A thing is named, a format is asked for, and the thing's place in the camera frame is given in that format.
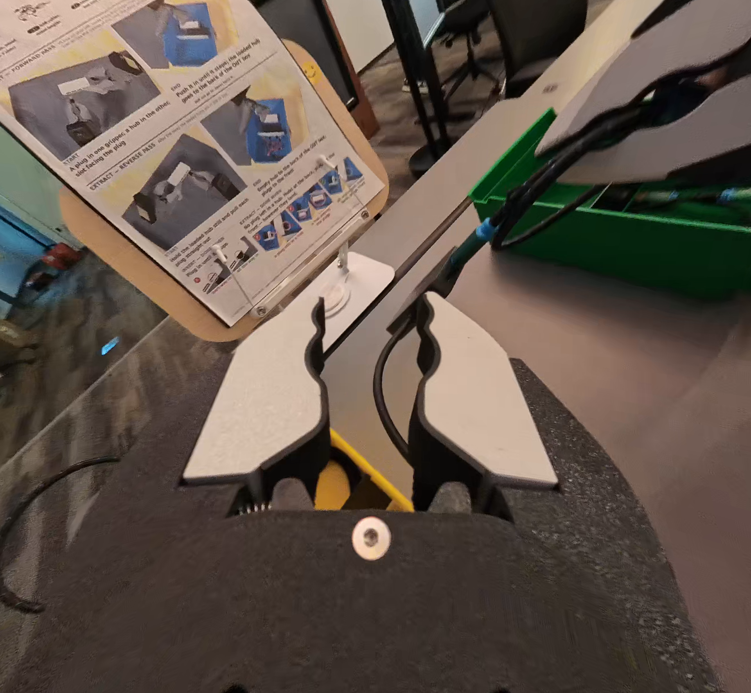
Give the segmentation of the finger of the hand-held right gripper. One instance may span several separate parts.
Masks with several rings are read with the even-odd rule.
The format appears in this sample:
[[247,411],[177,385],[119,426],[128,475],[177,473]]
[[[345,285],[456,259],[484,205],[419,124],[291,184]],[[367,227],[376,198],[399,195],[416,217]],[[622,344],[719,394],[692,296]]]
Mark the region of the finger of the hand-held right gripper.
[[750,77],[726,71],[714,88],[671,76],[624,106],[599,110],[580,130],[558,130],[558,148],[611,131],[561,176],[569,184],[665,182],[749,186]]
[[[644,0],[616,0],[623,6]],[[661,79],[699,76],[714,88],[726,71],[749,72],[750,0],[662,0],[628,41],[560,105],[536,156],[556,154],[558,130],[580,130],[599,110],[624,106]]]

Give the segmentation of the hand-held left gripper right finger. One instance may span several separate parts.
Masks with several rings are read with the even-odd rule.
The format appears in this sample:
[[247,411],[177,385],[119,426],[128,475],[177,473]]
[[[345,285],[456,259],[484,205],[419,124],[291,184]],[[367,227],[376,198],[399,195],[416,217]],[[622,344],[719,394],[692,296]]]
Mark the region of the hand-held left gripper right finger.
[[436,292],[418,301],[421,379],[409,433],[415,474],[437,463],[430,448],[451,454],[471,473],[515,489],[558,486],[506,351]]

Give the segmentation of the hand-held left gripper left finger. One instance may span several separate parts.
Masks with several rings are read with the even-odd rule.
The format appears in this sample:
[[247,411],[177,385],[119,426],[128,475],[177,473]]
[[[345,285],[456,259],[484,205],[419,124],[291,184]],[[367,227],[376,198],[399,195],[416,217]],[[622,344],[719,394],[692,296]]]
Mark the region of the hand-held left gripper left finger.
[[183,470],[190,485],[316,486],[331,450],[322,298],[297,298],[237,347]]

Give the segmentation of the green plastic bin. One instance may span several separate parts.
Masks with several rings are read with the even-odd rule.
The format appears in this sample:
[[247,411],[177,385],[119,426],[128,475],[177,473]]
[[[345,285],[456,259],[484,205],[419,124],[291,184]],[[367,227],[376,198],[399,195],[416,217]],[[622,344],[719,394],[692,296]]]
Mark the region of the green plastic bin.
[[[536,146],[556,114],[547,109],[468,193],[480,221],[543,165]],[[519,237],[588,191],[557,182],[512,230]],[[644,200],[657,193],[664,200]],[[590,200],[542,233],[512,248],[538,260],[573,266],[700,300],[728,300],[750,289],[749,190],[658,190],[643,185],[624,210]]]

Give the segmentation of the yellow plastic bin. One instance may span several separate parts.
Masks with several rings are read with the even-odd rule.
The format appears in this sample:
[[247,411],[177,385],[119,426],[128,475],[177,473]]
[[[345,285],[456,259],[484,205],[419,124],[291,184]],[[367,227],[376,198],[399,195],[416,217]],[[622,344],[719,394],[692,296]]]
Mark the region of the yellow plastic bin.
[[330,428],[331,452],[319,475],[315,510],[413,512],[411,500]]

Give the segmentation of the braided hdmi cable green plugs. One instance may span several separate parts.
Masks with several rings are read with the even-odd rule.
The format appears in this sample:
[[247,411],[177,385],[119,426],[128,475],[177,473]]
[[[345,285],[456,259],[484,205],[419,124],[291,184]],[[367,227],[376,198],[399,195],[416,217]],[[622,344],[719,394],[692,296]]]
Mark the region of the braided hdmi cable green plugs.
[[[479,244],[480,241],[485,242],[485,246],[491,246],[497,252],[512,251],[512,248],[526,242],[536,234],[542,233],[548,229],[554,222],[562,220],[568,213],[577,210],[580,206],[584,205],[590,200],[598,200],[603,208],[612,210],[624,210],[632,200],[639,200],[635,197],[635,193],[643,185],[654,185],[658,190],[662,190],[662,194],[665,191],[682,191],[687,189],[719,189],[719,188],[733,188],[733,189],[745,189],[749,190],[749,186],[727,186],[727,185],[713,185],[702,187],[680,187],[670,182],[636,182],[636,183],[607,183],[594,185],[591,183],[586,184],[569,184],[561,181],[560,176],[568,170],[568,168],[575,162],[577,162],[584,153],[592,147],[593,141],[598,141],[606,137],[611,133],[610,130],[605,128],[599,128],[592,131],[592,133],[586,136],[579,143],[572,147],[561,148],[556,154],[546,154],[537,158],[543,158],[543,165],[533,172],[523,183],[516,188],[510,190],[505,197],[501,207],[496,210],[491,216],[480,221],[470,234],[465,242],[465,246],[472,246]],[[577,196],[575,200],[567,203],[561,210],[552,214],[547,219],[533,225],[526,230],[519,237],[511,237],[512,230],[517,224],[521,222],[521,219],[533,208],[551,188],[551,186],[557,182],[561,182],[567,185],[581,185],[588,186],[588,191]],[[658,197],[657,193],[650,194],[649,197],[645,197],[644,200],[662,200]],[[670,198],[665,198],[662,202],[669,202]]]

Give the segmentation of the white stand base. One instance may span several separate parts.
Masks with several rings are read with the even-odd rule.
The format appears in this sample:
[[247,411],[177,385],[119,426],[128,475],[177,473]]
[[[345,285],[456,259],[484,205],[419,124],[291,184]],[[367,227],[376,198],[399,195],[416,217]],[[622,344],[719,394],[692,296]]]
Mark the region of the white stand base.
[[322,298],[323,350],[328,353],[365,317],[387,287],[393,285],[395,277],[392,266],[341,246],[331,264],[297,294],[283,301],[277,314],[304,303],[317,303]]

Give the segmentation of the instruction sheet on stand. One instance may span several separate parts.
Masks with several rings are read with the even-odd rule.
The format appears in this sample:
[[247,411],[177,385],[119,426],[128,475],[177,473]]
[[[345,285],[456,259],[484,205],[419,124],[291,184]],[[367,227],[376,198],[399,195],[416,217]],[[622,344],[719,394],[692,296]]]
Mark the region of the instruction sheet on stand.
[[[300,68],[314,68],[309,81],[315,91],[357,153],[384,182],[381,192],[367,204],[370,218],[365,223],[372,223],[388,201],[389,183],[384,164],[370,143],[380,129],[370,100],[355,75],[355,88],[360,103],[357,108],[349,111],[313,57],[291,40],[284,39],[282,42]],[[247,315],[236,325],[226,327],[121,232],[108,221],[99,218],[85,201],[66,190],[60,191],[59,201],[64,222],[90,252],[200,340],[214,343],[238,341],[246,338],[261,324],[260,318]]]

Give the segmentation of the printed instruction sheet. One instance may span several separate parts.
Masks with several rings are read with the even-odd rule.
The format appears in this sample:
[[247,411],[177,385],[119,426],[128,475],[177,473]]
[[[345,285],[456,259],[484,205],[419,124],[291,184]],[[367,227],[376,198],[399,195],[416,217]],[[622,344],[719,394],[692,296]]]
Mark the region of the printed instruction sheet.
[[337,96],[249,0],[2,0],[2,126],[165,311],[258,323],[386,198]]

